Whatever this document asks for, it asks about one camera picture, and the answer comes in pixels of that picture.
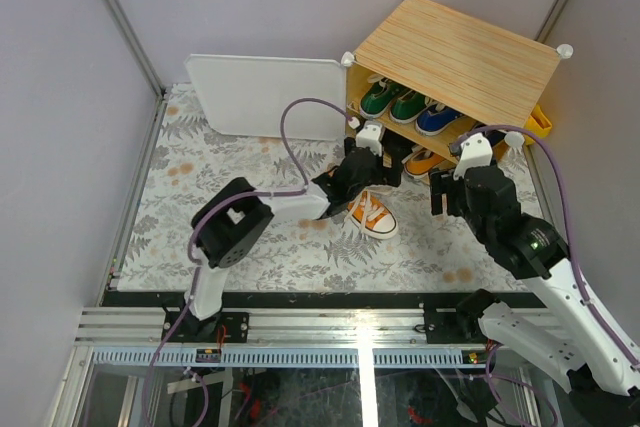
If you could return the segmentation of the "white cabinet door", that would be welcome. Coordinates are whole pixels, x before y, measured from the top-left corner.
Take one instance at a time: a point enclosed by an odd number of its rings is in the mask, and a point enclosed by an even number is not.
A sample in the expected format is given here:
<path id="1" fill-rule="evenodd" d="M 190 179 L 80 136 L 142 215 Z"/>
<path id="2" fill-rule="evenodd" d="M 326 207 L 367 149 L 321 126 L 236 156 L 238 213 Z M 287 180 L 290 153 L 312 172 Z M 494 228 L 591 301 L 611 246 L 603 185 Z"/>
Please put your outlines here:
<path id="1" fill-rule="evenodd" d="M 309 101 L 346 107 L 346 69 L 335 60 L 192 54 L 184 62 L 205 118 L 223 135 L 278 137 L 286 116 L 289 139 L 337 141 L 345 117 Z"/>

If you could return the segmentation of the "orange sneaker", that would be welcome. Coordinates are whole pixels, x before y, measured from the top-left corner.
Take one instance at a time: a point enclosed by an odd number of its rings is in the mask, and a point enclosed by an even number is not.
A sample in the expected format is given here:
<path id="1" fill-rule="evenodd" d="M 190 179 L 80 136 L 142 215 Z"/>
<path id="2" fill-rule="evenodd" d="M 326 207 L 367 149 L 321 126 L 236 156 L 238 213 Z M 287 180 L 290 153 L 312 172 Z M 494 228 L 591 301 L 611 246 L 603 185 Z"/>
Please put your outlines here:
<path id="1" fill-rule="evenodd" d="M 446 158 L 431 150 L 420 147 L 412 152 L 403 162 L 404 173 L 414 180 L 421 180 L 428 176 L 429 172 L 437 167 Z"/>
<path id="2" fill-rule="evenodd" d="M 343 223 L 350 220 L 360 234 L 373 239 L 393 238 L 399 230 L 398 221 L 381 200 L 381 196 L 392 190 L 392 187 L 379 185 L 363 188 L 353 199 L 338 206 L 338 213 L 345 214 Z"/>

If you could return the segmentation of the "green sneaker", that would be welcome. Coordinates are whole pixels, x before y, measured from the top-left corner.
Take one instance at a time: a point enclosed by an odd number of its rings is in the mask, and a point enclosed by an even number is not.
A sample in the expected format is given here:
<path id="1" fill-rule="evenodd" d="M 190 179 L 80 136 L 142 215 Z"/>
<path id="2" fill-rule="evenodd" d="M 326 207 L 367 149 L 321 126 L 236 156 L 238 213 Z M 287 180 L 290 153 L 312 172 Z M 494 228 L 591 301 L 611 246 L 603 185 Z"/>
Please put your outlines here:
<path id="1" fill-rule="evenodd" d="M 425 96 L 414 90 L 408 90 L 397 98 L 391 107 L 389 117 L 399 124 L 407 124 L 416 120 L 433 102 L 429 96 Z"/>
<path id="2" fill-rule="evenodd" d="M 375 82 L 360 101 L 359 112 L 366 119 L 380 117 L 399 96 L 408 88 L 387 77 Z"/>

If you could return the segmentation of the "aluminium rail frame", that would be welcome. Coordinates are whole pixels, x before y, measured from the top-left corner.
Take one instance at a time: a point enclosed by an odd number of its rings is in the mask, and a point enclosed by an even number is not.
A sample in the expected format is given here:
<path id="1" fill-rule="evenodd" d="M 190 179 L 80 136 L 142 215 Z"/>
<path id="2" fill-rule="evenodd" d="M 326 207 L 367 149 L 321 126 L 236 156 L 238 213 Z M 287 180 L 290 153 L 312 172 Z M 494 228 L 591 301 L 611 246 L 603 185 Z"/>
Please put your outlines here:
<path id="1" fill-rule="evenodd" d="M 451 308 L 409 309 L 232 308 L 225 313 L 227 338 L 193 340 L 174 333 L 167 346 L 248 348 L 418 348 L 426 345 L 481 349 L 487 340 L 469 340 L 457 330 Z M 85 308 L 75 346 L 156 347 L 169 331 L 159 308 Z"/>

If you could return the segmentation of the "wooden shoe cabinet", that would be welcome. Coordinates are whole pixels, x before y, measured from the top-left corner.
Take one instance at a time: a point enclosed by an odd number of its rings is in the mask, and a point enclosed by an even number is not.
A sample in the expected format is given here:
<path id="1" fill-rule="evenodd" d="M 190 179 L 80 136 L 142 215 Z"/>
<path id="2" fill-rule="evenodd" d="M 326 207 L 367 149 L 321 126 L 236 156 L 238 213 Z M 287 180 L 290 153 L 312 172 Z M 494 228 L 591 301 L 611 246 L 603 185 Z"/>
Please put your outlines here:
<path id="1" fill-rule="evenodd" d="M 549 47 L 432 0 L 403 0 L 343 54 L 346 104 L 357 112 L 370 87 L 388 79 L 462 113 L 434 136 L 392 121 L 389 113 L 378 120 L 450 168 L 457 162 L 451 144 L 475 122 L 524 126 L 559 63 L 572 54 L 569 44 Z"/>

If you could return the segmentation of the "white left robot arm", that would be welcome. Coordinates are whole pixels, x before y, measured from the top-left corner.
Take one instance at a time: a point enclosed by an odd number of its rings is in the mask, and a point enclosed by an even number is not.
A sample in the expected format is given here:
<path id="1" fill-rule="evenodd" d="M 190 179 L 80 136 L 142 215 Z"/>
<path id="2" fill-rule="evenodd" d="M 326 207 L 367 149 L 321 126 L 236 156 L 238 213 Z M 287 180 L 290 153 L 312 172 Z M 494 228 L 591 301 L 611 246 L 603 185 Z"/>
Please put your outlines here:
<path id="1" fill-rule="evenodd" d="M 271 223 L 324 220 L 350 211 L 372 186 L 401 183 L 403 148 L 371 149 L 346 141 L 337 166 L 302 187 L 260 192 L 246 178 L 231 180 L 192 218 L 187 255 L 196 266 L 176 329 L 183 339 L 208 341 L 221 323 L 223 292 L 232 266 L 243 260 Z"/>

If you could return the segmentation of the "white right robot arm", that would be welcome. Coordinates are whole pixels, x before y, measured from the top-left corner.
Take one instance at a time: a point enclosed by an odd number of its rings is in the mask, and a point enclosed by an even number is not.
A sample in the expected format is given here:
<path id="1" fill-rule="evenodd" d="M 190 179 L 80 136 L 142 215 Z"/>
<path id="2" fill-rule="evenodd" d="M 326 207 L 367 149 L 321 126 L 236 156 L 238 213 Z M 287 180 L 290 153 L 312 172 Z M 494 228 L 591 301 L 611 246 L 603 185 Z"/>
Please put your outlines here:
<path id="1" fill-rule="evenodd" d="M 496 165 L 429 175 L 431 210 L 464 219 L 476 240 L 502 268 L 521 281 L 568 334 L 562 340 L 495 304 L 456 316 L 467 341 L 486 336 L 505 344 L 541 369 L 566 392 L 601 391 L 621 397 L 639 393 L 639 363 L 623 350 L 637 346 L 621 334 L 613 341 L 592 313 L 594 297 L 580 293 L 566 242 L 547 221 L 521 208 L 514 182 Z"/>

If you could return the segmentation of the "yellow plastic bin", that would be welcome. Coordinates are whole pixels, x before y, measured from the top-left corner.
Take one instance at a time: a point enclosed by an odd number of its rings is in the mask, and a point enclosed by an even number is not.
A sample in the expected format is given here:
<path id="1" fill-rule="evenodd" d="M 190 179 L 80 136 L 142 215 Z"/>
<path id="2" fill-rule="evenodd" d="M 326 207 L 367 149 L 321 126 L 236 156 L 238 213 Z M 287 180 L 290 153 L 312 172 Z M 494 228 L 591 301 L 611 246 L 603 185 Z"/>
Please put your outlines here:
<path id="1" fill-rule="evenodd" d="M 552 123 L 537 104 L 531 111 L 524 128 L 540 139 L 546 138 L 552 130 Z"/>

